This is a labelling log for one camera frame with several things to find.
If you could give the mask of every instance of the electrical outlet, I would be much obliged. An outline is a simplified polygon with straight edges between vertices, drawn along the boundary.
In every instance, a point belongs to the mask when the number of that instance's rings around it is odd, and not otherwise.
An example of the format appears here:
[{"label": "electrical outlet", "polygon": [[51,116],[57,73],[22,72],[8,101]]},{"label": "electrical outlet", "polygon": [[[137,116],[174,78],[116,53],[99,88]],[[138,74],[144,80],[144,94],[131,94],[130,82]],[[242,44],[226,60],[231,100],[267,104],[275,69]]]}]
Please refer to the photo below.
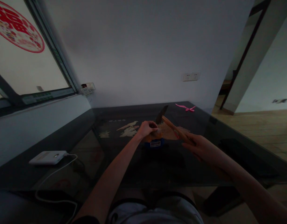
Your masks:
[{"label": "electrical outlet", "polygon": [[196,81],[200,78],[200,73],[199,72],[193,72],[193,73],[185,73],[183,75],[183,81]]},{"label": "electrical outlet", "polygon": [[191,73],[191,80],[192,81],[197,81],[200,78],[200,73],[199,72],[193,72]]},{"label": "electrical outlet", "polygon": [[89,95],[92,93],[92,91],[88,87],[82,88],[81,91],[84,95]]},{"label": "electrical outlet", "polygon": [[93,82],[87,82],[87,87],[88,87],[88,89],[90,89],[90,90],[95,90],[95,89],[96,89]]},{"label": "electrical outlet", "polygon": [[278,100],[273,100],[272,103],[285,103],[287,102],[287,99],[278,99]]},{"label": "electrical outlet", "polygon": [[183,81],[184,82],[191,81],[191,74],[190,73],[185,73],[183,75]]}]

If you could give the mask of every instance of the window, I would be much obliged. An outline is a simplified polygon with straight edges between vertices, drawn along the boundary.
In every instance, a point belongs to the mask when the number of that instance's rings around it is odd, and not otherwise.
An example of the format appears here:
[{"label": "window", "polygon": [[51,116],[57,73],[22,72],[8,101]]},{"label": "window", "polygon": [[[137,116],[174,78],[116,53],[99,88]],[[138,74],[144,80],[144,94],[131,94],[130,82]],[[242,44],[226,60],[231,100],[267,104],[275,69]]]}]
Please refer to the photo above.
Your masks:
[{"label": "window", "polygon": [[0,116],[74,95],[76,83],[36,0],[0,0]]}]

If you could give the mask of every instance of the window frame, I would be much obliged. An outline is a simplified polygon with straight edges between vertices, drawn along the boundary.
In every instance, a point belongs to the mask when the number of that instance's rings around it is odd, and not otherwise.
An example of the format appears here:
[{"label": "window frame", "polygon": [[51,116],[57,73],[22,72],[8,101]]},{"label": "window frame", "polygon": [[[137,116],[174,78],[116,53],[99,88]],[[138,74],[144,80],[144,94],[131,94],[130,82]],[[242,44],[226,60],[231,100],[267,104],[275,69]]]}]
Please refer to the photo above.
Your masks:
[{"label": "window frame", "polygon": [[49,24],[40,9],[40,4],[37,0],[24,0],[24,2],[35,23],[37,24],[42,37],[46,41],[47,46],[69,87],[19,95],[0,75],[0,95],[2,96],[2,98],[0,98],[0,117],[46,103],[48,101],[78,94],[78,85],[71,75],[72,70],[66,62],[66,59],[53,36],[52,30],[50,29]]}]

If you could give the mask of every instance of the pink bow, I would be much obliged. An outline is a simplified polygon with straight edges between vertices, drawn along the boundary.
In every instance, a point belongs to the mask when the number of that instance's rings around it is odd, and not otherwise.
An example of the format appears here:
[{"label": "pink bow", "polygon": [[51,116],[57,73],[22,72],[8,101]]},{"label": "pink bow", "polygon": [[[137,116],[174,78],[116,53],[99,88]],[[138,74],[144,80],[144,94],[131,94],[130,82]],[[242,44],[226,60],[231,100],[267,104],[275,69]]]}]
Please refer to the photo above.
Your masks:
[{"label": "pink bow", "polygon": [[186,109],[185,111],[191,111],[191,112],[193,112],[193,111],[194,111],[193,108],[195,108],[195,106],[192,107],[192,108],[187,108],[187,107],[185,107],[185,106],[183,106],[183,105],[178,105],[178,104],[175,104],[175,105],[177,105],[178,107],[183,107],[183,108],[185,108],[185,109]]}]

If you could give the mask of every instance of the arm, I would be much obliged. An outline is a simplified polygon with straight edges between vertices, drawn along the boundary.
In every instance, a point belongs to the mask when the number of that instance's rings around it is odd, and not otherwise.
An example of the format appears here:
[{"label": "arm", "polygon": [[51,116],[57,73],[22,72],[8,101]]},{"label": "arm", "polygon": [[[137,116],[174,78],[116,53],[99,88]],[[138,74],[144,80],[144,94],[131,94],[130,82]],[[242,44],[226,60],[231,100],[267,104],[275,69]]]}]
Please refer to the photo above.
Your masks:
[{"label": "arm", "polygon": [[144,121],[141,124],[137,134],[102,174],[90,196],[87,198],[73,221],[82,216],[94,216],[100,223],[105,222],[112,200],[120,186],[137,146],[145,136],[158,130],[158,128],[150,128],[149,124],[156,125],[153,121]]},{"label": "arm", "polygon": [[259,223],[287,223],[287,208],[238,163],[200,135],[186,134],[196,146],[183,143],[196,157],[227,174]]}]

